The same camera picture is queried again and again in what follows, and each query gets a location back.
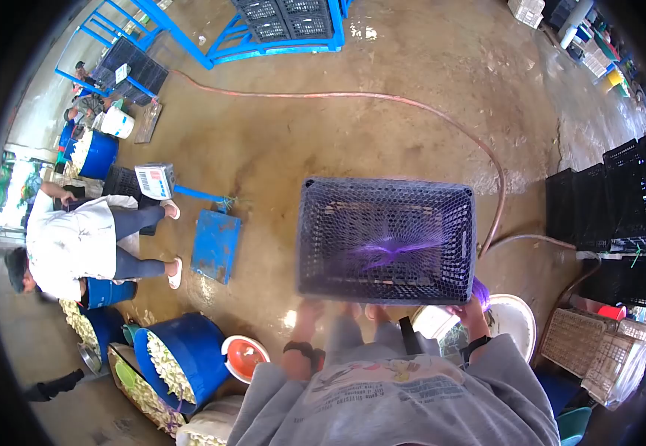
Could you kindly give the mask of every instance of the metal bowl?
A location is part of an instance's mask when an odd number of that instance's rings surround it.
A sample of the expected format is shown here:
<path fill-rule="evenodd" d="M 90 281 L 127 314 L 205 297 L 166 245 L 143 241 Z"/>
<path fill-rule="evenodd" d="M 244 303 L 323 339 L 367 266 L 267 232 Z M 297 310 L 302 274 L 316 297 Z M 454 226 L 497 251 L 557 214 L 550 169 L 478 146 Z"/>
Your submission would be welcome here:
<path fill-rule="evenodd" d="M 87 368 L 97 374 L 103 366 L 97 353 L 89 345 L 84 343 L 78 343 L 78 352 L 80 352 L 80 357 L 83 359 Z"/>

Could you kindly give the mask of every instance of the person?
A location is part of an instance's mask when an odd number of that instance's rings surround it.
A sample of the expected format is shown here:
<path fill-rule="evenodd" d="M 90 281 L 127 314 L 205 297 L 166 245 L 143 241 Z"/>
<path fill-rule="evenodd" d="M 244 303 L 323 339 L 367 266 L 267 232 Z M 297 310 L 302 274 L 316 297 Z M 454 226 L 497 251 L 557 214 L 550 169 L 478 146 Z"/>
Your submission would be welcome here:
<path fill-rule="evenodd" d="M 93 127 L 96 116 L 106 112 L 113 105 L 113 98 L 103 98 L 99 94 L 86 94 L 72 102 L 72 107 L 65 110 L 65 122 L 73 120 L 76 126 Z"/>
<path fill-rule="evenodd" d="M 435 340 L 407 355 L 380 306 L 365 309 L 377 331 L 363 344 L 360 307 L 346 303 L 311 377 L 323 304 L 304 300 L 280 363 L 256 366 L 227 445 L 558 445 L 549 399 L 511 337 L 490 338 L 476 297 L 449 310 L 479 340 L 466 370 L 441 358 Z"/>
<path fill-rule="evenodd" d="M 115 208 L 126 204 L 128 197 L 108 195 L 65 212 L 53 210 L 54 198 L 64 205 L 74 199 L 72 192 L 44 181 L 28 218 L 25 248 L 6 255 L 8 278 L 17 292 L 29 293 L 37 286 L 55 298 L 79 302 L 88 277 L 123 280 L 167 275 L 169 286 L 179 287 L 181 258 L 175 257 L 171 262 L 140 260 L 116 245 L 165 216 L 178 219 L 180 209 L 172 200 L 161 201 L 160 206 L 128 210 Z"/>
<path fill-rule="evenodd" d="M 26 401 L 32 403 L 43 403 L 55 398 L 58 393 L 69 392 L 75 389 L 75 385 L 85 377 L 82 369 L 75 370 L 58 379 L 51 379 L 47 382 L 37 382 L 35 385 L 27 388 L 23 395 Z"/>
<path fill-rule="evenodd" d="M 78 63 L 75 64 L 75 73 L 73 74 L 73 76 L 85 82 L 86 84 L 90 84 L 90 85 L 96 84 L 96 80 L 91 78 L 90 73 L 88 73 L 87 70 L 85 69 L 85 62 L 83 61 L 78 61 Z M 80 89 L 81 87 L 83 86 L 80 84 L 76 84 L 75 82 L 72 83 L 73 91 L 78 91 L 78 89 Z"/>

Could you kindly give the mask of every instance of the black wristwatch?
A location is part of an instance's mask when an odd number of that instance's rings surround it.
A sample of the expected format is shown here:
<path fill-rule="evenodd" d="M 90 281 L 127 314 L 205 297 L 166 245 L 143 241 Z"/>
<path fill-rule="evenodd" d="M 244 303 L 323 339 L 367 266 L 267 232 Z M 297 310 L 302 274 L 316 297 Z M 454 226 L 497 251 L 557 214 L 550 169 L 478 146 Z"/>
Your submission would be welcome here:
<path fill-rule="evenodd" d="M 294 341 L 289 342 L 283 347 L 283 353 L 289 350 L 298 350 L 301 352 L 301 355 L 313 361 L 313 346 L 309 343 L 297 343 Z"/>
<path fill-rule="evenodd" d="M 469 362 L 469 356 L 471 356 L 471 353 L 475 351 L 477 348 L 481 347 L 482 345 L 488 343 L 490 340 L 492 340 L 492 337 L 489 336 L 482 336 L 479 339 L 475 339 L 469 343 L 464 348 L 459 349 L 459 352 L 461 353 L 461 357 L 464 360 L 464 363 Z"/>

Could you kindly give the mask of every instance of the hand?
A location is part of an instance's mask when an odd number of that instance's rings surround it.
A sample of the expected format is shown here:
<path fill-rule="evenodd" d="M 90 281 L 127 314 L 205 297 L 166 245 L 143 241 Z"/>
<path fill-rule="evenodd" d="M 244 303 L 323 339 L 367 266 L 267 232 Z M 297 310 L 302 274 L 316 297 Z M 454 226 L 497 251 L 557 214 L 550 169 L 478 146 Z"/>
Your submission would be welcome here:
<path fill-rule="evenodd" d="M 481 310 L 481 303 L 475 295 L 471 295 L 469 303 L 465 306 L 447 306 L 447 311 L 459 317 L 461 325 L 466 328 L 487 326 L 484 318 L 484 311 Z"/>
<path fill-rule="evenodd" d="M 323 316 L 325 303 L 319 299 L 303 299 L 296 312 L 296 326 L 293 327 L 291 340 L 297 343 L 310 343 L 316 333 L 316 322 Z"/>
<path fill-rule="evenodd" d="M 75 201 L 75 195 L 69 191 L 63 191 L 63 194 L 60 195 L 60 202 L 63 206 L 67 206 L 69 201 Z"/>

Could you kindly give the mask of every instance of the wet floor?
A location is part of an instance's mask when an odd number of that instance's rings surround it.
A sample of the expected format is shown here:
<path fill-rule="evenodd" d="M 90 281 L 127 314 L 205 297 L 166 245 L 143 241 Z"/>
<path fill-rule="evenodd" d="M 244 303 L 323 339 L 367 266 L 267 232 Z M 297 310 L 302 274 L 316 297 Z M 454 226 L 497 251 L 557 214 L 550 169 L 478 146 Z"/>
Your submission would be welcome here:
<path fill-rule="evenodd" d="M 178 1 L 170 8 L 193 40 L 212 41 L 234 14 L 228 0 Z M 492 147 L 506 170 L 509 194 L 498 236 L 543 233 L 543 179 L 567 166 L 593 165 L 603 151 L 646 129 L 630 99 L 600 91 L 585 67 L 517 22 L 501 0 L 356 1 L 344 27 L 339 53 L 250 58 L 211 71 L 177 50 L 162 57 L 169 57 L 169 68 L 221 88 L 375 91 L 449 113 Z M 232 98 L 198 91 L 171 74 L 159 95 L 165 106 L 152 141 L 122 141 L 117 163 L 174 163 L 179 184 L 241 198 L 232 213 L 242 231 L 228 286 L 190 271 L 195 222 L 210 203 L 176 195 L 182 218 L 141 237 L 141 254 L 181 256 L 183 283 L 173 291 L 163 278 L 140 282 L 136 298 L 120 309 L 142 325 L 201 311 L 225 334 L 253 336 L 278 358 L 300 301 L 294 247 L 299 189 L 309 175 L 468 184 L 476 193 L 477 239 L 487 236 L 497 172 L 469 138 L 431 113 L 372 99 Z M 577 273 L 574 253 L 514 243 L 480 259 L 477 276 L 492 293 L 523 298 L 541 329 Z M 395 308 L 393 316 L 414 311 Z M 322 342 L 320 330 L 315 343 Z"/>

